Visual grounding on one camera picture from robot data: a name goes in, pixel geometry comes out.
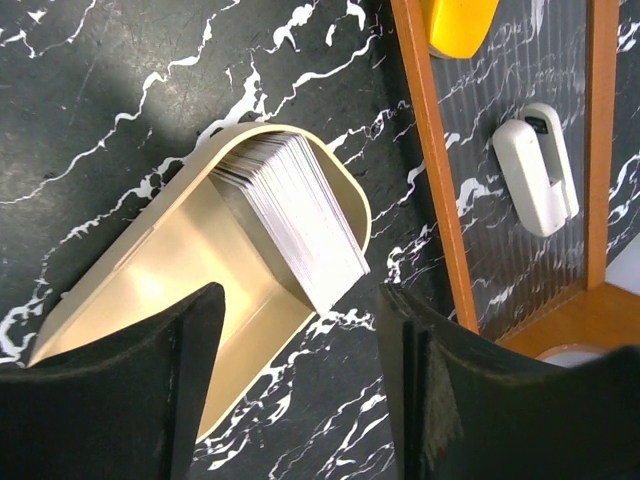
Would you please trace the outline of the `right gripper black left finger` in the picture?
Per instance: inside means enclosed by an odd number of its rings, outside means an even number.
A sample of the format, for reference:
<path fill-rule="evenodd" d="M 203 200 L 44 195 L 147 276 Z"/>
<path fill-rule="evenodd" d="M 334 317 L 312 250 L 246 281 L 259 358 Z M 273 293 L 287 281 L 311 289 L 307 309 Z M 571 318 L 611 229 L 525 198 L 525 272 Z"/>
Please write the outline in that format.
<path fill-rule="evenodd" d="M 224 316 L 224 289 L 209 283 L 87 345 L 2 369 L 2 478 L 186 478 Z"/>

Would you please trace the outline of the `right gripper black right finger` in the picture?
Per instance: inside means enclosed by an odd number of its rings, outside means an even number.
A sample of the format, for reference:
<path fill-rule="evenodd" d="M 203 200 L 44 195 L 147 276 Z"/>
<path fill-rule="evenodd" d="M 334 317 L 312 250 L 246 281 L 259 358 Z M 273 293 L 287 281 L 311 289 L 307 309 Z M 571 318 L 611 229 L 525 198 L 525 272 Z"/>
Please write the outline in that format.
<path fill-rule="evenodd" d="M 375 328 L 402 479 L 635 479 L 639 350 L 563 368 L 382 285 Z"/>

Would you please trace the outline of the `stack of silver cards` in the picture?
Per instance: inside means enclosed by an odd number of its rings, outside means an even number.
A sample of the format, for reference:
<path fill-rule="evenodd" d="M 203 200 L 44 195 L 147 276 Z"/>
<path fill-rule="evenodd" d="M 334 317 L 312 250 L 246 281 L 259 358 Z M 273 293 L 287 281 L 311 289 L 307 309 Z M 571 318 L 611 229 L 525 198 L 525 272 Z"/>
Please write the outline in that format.
<path fill-rule="evenodd" d="M 227 153 L 211 173 L 234 215 L 273 266 L 293 275 L 325 314 L 370 272 L 307 137 L 268 132 Z"/>

